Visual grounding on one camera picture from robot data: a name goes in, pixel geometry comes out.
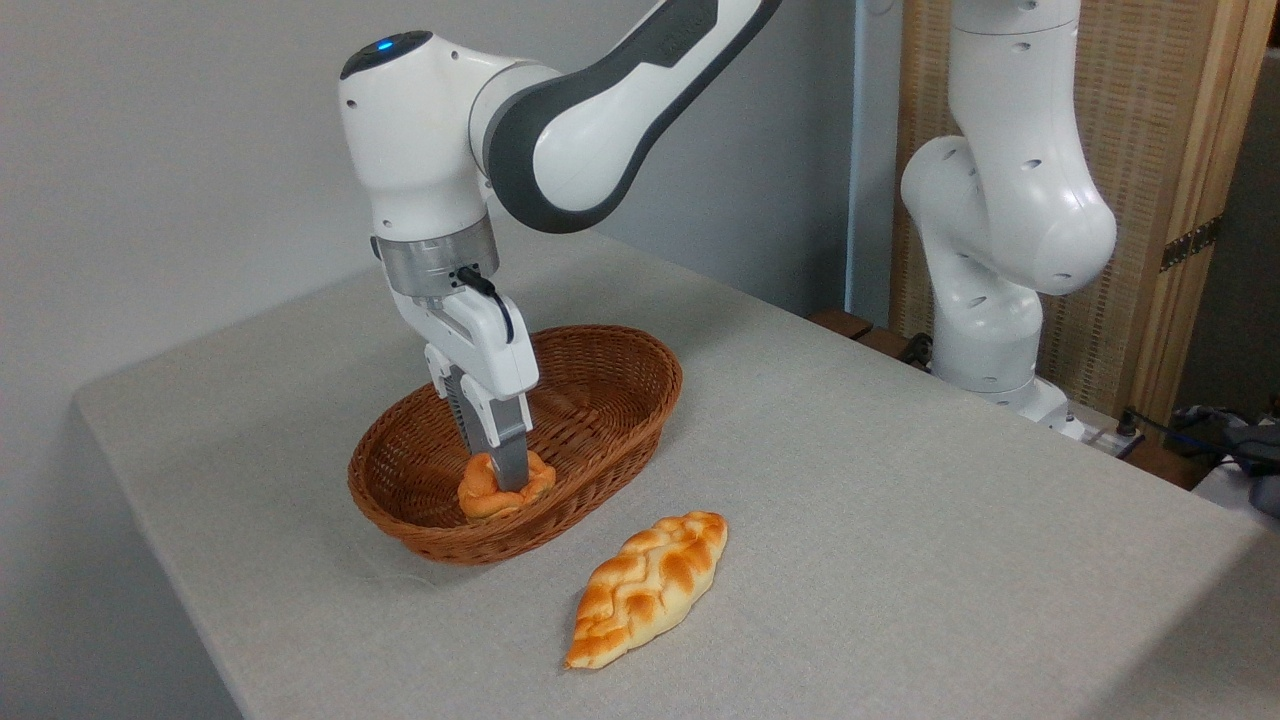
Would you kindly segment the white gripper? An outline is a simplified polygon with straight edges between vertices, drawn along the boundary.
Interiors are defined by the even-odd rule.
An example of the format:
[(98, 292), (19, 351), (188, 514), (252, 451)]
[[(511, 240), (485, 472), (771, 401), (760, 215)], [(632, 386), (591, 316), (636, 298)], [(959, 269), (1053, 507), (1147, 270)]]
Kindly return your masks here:
[[(468, 454), (488, 454), (499, 489), (529, 483), (527, 396), (539, 379), (532, 345), (520, 310), (463, 287), (456, 293), (412, 299), (390, 296), (403, 319), (424, 337), (424, 356), (439, 398), (445, 400)], [(462, 373), (479, 384), (462, 384)]]

